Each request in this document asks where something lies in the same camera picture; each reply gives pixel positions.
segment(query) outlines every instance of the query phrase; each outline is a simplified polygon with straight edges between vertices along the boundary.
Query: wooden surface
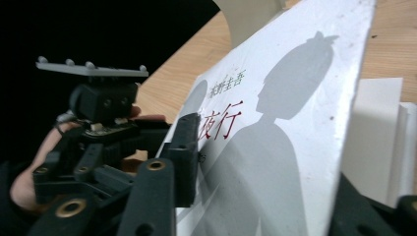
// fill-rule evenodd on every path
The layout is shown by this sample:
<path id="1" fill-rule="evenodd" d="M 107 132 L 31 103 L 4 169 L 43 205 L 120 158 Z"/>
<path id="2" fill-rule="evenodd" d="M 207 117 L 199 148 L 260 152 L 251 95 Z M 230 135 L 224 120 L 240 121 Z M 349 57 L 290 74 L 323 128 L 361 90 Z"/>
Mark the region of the wooden surface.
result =
<path id="1" fill-rule="evenodd" d="M 164 114 L 172 123 L 195 78 L 230 50 L 227 22 L 219 12 L 140 87 L 143 114 Z M 377 4 L 360 78 L 393 77 L 404 79 L 401 101 L 417 102 L 417 0 Z M 417 180 L 414 186 L 417 194 Z"/>

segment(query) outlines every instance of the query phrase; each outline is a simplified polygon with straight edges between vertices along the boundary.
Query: book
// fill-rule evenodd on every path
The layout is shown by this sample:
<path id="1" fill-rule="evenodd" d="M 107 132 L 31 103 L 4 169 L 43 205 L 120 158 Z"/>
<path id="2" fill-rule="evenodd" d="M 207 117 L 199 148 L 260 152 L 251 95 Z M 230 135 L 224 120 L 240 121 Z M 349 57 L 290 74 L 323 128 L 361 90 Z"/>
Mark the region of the book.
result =
<path id="1" fill-rule="evenodd" d="M 179 235 L 327 235 L 375 6 L 301 1 L 196 78 L 176 118 L 201 116 Z"/>

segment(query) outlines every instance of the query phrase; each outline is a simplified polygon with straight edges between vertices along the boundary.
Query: human silhouette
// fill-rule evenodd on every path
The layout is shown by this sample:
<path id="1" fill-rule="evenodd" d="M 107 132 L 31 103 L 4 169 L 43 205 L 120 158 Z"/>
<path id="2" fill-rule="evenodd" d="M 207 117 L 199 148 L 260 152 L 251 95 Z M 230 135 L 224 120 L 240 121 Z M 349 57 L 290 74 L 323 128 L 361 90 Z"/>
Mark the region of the human silhouette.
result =
<path id="1" fill-rule="evenodd" d="M 331 64 L 334 39 L 317 32 L 288 52 L 258 94 L 260 120 L 239 130 L 213 165 L 202 163 L 195 204 L 206 210 L 192 235 L 307 235 L 296 152 L 274 122 L 294 117 L 313 95 Z M 215 158 L 211 148 L 201 153 Z"/>

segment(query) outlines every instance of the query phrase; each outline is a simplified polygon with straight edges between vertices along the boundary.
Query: finger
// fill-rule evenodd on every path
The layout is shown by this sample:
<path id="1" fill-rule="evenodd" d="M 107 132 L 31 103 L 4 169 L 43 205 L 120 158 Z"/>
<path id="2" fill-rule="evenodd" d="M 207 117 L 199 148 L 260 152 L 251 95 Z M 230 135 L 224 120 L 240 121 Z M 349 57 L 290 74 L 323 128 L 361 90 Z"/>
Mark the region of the finger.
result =
<path id="1" fill-rule="evenodd" d="M 141 112 L 142 112 L 141 107 L 133 105 L 130 117 L 137 117 L 139 116 L 139 114 L 141 114 Z"/>
<path id="2" fill-rule="evenodd" d="M 142 115 L 142 116 L 138 116 L 135 117 L 134 120 L 148 120 L 148 121 L 165 121 L 166 117 L 164 115 L 156 115 L 156 114 L 152 114 L 152 115 Z"/>
<path id="3" fill-rule="evenodd" d="M 65 123 L 59 126 L 62 132 L 66 132 L 72 128 L 79 126 L 76 123 Z M 55 148 L 58 142 L 61 140 L 61 134 L 57 129 L 53 129 L 49 132 L 46 138 L 43 140 L 36 157 L 31 165 L 23 171 L 14 181 L 10 189 L 10 195 L 13 202 L 20 208 L 30 211 L 32 213 L 40 213 L 46 210 L 49 206 L 39 205 L 35 200 L 34 185 L 32 179 L 32 173 L 39 165 L 41 165 L 47 156 L 47 154 Z"/>
<path id="4" fill-rule="evenodd" d="M 135 158 L 132 159 L 123 159 L 121 161 L 121 169 L 124 172 L 128 172 L 128 173 L 136 173 L 138 171 L 138 167 L 144 163 L 143 160 L 138 160 Z"/>

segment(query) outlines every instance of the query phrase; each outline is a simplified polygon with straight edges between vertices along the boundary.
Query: screw hole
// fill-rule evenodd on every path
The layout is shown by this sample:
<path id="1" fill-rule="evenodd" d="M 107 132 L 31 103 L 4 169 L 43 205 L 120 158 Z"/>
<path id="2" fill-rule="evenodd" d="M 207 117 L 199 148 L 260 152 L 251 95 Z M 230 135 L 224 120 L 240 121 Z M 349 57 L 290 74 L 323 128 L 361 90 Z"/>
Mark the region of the screw hole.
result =
<path id="1" fill-rule="evenodd" d="M 361 235 L 364 236 L 378 236 L 377 232 L 367 225 L 360 224 L 356 229 Z"/>
<path id="2" fill-rule="evenodd" d="M 60 218 L 72 217 L 81 211 L 87 206 L 87 201 L 84 199 L 72 199 L 64 203 L 56 209 L 56 216 Z"/>
<path id="3" fill-rule="evenodd" d="M 48 168 L 46 168 L 46 167 L 40 167 L 40 168 L 36 169 L 36 173 L 39 173 L 39 174 L 44 174 L 47 171 L 48 171 Z"/>
<path id="4" fill-rule="evenodd" d="M 88 167 L 83 166 L 83 167 L 80 167 L 79 172 L 86 172 L 88 170 L 89 170 Z"/>
<path id="5" fill-rule="evenodd" d="M 150 236 L 153 233 L 153 228 L 149 224 L 141 224 L 136 230 L 137 236 Z"/>
<path id="6" fill-rule="evenodd" d="M 154 162 L 151 162 L 148 164 L 147 168 L 149 170 L 160 170 L 165 168 L 165 163 L 159 160 L 156 160 Z"/>

